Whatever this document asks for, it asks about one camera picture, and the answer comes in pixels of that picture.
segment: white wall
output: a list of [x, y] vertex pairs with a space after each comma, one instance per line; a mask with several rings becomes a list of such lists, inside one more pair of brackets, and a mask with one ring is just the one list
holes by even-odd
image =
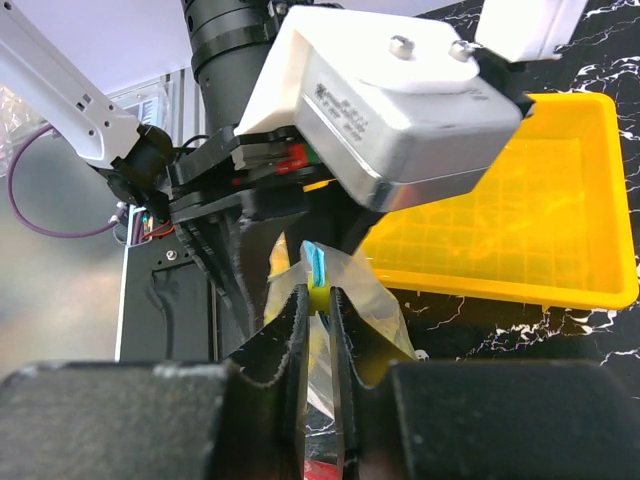
[[[190, 66], [180, 0], [14, 1], [105, 93]], [[417, 15], [457, 0], [338, 1], [356, 10]]]

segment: plastic wrap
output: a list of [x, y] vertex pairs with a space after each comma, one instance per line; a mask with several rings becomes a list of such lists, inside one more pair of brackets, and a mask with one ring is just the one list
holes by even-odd
[[[366, 257], [358, 252], [347, 255], [324, 245], [315, 245], [323, 258], [327, 282], [344, 289], [359, 315], [369, 325], [392, 341], [403, 352], [415, 358], [404, 317], [396, 298], [376, 279]], [[310, 261], [309, 249], [302, 248], [302, 261], [275, 275], [270, 281], [265, 319], [275, 318], [296, 285], [307, 284], [318, 266]], [[333, 418], [333, 390], [329, 333], [320, 315], [310, 318], [309, 340], [309, 402]]]
[[42, 122], [35, 110], [0, 85], [0, 177], [7, 174], [13, 147], [34, 133]]

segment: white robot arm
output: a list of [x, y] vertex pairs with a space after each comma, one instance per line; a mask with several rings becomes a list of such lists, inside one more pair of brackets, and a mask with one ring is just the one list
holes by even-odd
[[112, 169], [140, 139], [138, 119], [113, 104], [11, 1], [0, 8], [0, 81], [33, 105], [79, 156]]
[[156, 183], [174, 157], [171, 139], [112, 103], [11, 0], [0, 7], [0, 82], [41, 113], [118, 199], [169, 219], [168, 196]]
[[484, 0], [476, 42], [509, 62], [560, 58], [587, 0]]

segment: table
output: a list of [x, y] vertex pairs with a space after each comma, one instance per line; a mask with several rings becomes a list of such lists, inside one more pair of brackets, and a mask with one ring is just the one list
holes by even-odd
[[[427, 18], [451, 23], [472, 40], [481, 1]], [[592, 0], [560, 62], [531, 65], [531, 92], [603, 92], [618, 108], [636, 249], [640, 246], [640, 3]], [[588, 359], [612, 369], [640, 408], [640, 304], [616, 311], [572, 311], [394, 292], [414, 347], [427, 359]]]

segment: yellow object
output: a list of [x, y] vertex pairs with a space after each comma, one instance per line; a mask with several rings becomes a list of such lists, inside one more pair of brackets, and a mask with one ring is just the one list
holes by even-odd
[[624, 308], [638, 275], [613, 101], [542, 94], [474, 191], [387, 215], [364, 242], [389, 288]]
[[307, 288], [309, 289], [309, 315], [315, 315], [317, 312], [329, 314], [329, 281], [325, 277], [324, 287], [313, 286], [313, 274], [309, 273], [307, 280]]

